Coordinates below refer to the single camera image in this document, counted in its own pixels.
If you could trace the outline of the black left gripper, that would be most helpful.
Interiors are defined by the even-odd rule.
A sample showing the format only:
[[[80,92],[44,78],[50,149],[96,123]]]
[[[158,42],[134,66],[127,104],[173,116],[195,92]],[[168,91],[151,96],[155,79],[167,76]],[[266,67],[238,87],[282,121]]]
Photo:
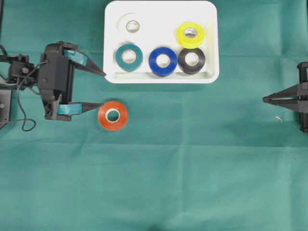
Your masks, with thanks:
[[[86,72],[106,76],[106,73],[99,68],[86,54],[78,51],[78,45],[59,41],[63,44],[64,56],[69,59],[69,72],[67,90],[61,93],[55,101],[43,101],[45,119],[70,121],[71,116],[79,115],[87,111],[100,108],[103,103],[71,102],[73,92],[74,70],[79,69]],[[29,61],[28,55],[7,55],[7,63],[10,64],[7,77],[7,90],[30,90],[36,86],[38,88],[38,75],[40,66]]]

